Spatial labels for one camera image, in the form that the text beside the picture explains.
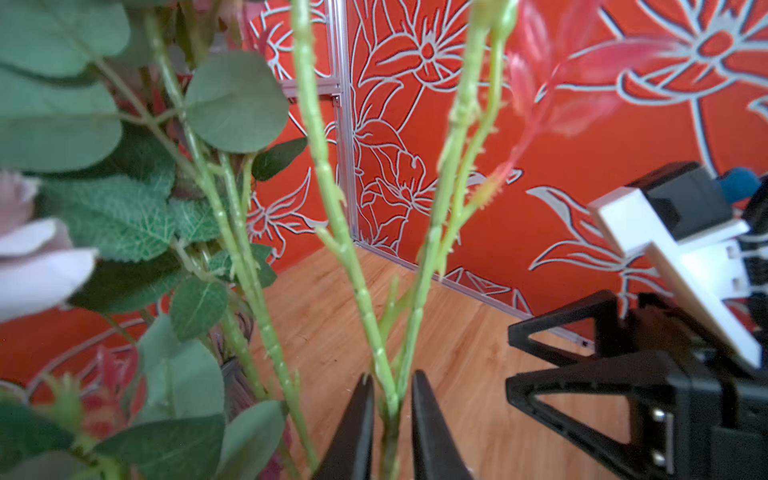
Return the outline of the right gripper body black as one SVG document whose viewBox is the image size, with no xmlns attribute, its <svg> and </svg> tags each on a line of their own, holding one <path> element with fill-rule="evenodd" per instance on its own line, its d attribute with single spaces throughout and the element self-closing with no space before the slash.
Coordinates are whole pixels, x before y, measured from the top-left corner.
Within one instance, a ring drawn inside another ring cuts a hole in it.
<svg viewBox="0 0 768 480">
<path fill-rule="evenodd" d="M 767 367 L 753 368 L 671 300 L 642 293 L 627 315 L 636 351 L 669 355 L 686 377 L 667 467 L 676 479 L 767 477 Z"/>
</svg>

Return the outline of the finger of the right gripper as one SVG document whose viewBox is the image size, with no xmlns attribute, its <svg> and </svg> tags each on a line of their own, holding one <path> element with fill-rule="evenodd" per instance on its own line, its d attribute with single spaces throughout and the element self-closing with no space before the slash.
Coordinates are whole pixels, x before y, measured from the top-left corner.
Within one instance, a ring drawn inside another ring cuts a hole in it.
<svg viewBox="0 0 768 480">
<path fill-rule="evenodd" d="M 640 352 L 505 380 L 508 403 L 620 479 L 672 477 L 672 360 Z"/>
<path fill-rule="evenodd" d="M 577 355 L 531 338 L 534 334 L 583 320 L 592 320 L 594 325 L 594 353 L 590 356 Z M 507 335 L 511 347 L 554 366 L 596 361 L 627 351 L 627 335 L 621 325 L 618 299 L 608 290 L 600 290 L 544 315 L 511 325 Z"/>
</svg>

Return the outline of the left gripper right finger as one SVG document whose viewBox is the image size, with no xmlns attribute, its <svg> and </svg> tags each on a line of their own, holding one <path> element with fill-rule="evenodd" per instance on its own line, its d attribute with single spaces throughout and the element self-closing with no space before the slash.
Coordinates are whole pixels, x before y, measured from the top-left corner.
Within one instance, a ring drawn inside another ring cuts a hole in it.
<svg viewBox="0 0 768 480">
<path fill-rule="evenodd" d="M 423 370 L 412 377 L 412 452 L 417 480 L 472 480 Z"/>
</svg>

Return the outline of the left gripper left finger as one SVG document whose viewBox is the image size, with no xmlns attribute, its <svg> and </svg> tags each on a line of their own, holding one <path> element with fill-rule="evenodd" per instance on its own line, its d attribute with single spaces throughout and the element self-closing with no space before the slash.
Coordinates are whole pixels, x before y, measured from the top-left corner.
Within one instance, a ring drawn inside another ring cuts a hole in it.
<svg viewBox="0 0 768 480">
<path fill-rule="evenodd" d="M 360 376 L 313 479 L 368 480 L 371 476 L 375 384 Z"/>
</svg>

